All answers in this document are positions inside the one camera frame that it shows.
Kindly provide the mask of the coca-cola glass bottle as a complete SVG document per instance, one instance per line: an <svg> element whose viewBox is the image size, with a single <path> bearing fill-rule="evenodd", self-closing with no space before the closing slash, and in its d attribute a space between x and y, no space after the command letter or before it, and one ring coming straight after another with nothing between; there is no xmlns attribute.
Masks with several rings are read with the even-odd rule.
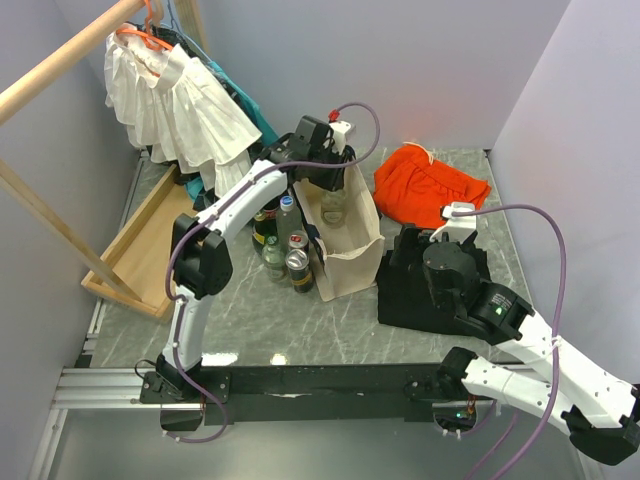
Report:
<svg viewBox="0 0 640 480"><path fill-rule="evenodd" d="M269 221L275 221L277 212L280 208L280 198L275 197L271 199L264 207L263 211L265 213L266 219Z"/></svg>

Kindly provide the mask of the pocari sweat plastic bottle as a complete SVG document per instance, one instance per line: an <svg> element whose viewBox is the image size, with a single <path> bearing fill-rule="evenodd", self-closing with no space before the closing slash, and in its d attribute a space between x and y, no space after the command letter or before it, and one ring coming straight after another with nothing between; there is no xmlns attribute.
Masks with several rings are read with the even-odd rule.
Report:
<svg viewBox="0 0 640 480"><path fill-rule="evenodd" d="M280 198L276 225L278 238L283 246L288 243L289 237L294 231L303 229L301 211L292 196L285 195Z"/></svg>

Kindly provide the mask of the green glass bottle gold cap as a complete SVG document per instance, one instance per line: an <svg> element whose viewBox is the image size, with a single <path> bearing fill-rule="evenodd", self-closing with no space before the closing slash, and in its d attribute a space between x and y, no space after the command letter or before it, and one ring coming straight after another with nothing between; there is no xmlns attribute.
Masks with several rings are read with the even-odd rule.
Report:
<svg viewBox="0 0 640 480"><path fill-rule="evenodd" d="M252 223L252 244L258 255L262 254L266 240L270 236L277 236L276 220L267 220L264 211L260 210L253 217Z"/></svg>

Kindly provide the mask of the red bull can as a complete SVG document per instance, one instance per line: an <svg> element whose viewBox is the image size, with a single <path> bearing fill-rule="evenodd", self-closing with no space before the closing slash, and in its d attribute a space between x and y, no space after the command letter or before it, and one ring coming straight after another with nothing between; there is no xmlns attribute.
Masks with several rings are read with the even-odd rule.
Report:
<svg viewBox="0 0 640 480"><path fill-rule="evenodd" d="M289 251L302 250L308 253L309 238L307 233L302 229L292 231L287 239L287 248Z"/></svg>

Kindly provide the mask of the cream canvas tote bag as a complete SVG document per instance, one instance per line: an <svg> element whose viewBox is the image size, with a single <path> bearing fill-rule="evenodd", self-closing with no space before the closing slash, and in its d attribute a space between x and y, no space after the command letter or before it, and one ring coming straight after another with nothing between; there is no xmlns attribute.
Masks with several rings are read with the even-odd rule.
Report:
<svg viewBox="0 0 640 480"><path fill-rule="evenodd" d="M322 189L303 180L293 190L305 221L310 264L321 299L329 302L372 287L385 237L360 167L345 170L345 220L336 228L322 219Z"/></svg>

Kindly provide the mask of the dark soda can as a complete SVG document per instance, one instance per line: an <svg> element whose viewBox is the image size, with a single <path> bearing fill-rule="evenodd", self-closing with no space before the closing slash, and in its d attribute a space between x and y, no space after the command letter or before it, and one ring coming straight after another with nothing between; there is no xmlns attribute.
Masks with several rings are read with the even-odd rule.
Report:
<svg viewBox="0 0 640 480"><path fill-rule="evenodd" d="M285 265L296 292L306 293L313 288L313 272L310 267L309 256L304 250L293 249L289 251L285 257Z"/></svg>

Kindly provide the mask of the clear glass bottle green cap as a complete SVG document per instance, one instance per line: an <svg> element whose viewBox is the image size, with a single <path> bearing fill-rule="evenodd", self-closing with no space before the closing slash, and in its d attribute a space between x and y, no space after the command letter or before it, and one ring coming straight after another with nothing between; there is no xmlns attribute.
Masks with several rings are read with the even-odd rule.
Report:
<svg viewBox="0 0 640 480"><path fill-rule="evenodd" d="M265 238L261 255L269 279L274 282L283 280L287 275L285 255L276 236Z"/></svg>

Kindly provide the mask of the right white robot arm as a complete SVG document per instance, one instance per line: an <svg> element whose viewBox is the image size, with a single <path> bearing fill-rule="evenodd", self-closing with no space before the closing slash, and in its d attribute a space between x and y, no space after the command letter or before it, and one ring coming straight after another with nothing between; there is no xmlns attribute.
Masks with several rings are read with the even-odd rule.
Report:
<svg viewBox="0 0 640 480"><path fill-rule="evenodd" d="M548 423L591 459L615 466L639 449L639 388L608 373L570 343L511 288L492 281L487 254L464 241L408 224L377 275L381 323L480 339L533 369L537 379L495 365L462 347L437 369L448 398L493 398Z"/></svg>

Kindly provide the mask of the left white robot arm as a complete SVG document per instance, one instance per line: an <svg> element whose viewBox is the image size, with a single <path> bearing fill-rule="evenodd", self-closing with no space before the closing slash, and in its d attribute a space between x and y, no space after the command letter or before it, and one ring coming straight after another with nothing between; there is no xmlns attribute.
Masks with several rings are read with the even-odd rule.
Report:
<svg viewBox="0 0 640 480"><path fill-rule="evenodd" d="M167 296L175 302L169 339L155 370L176 401L193 399L202 337L213 297L229 283L233 266L229 244L269 201L303 179L325 190L344 185L344 169L355 153L347 145L352 129L339 111L326 122L305 115L293 133L265 148L247 174L200 214L182 214L172 230Z"/></svg>

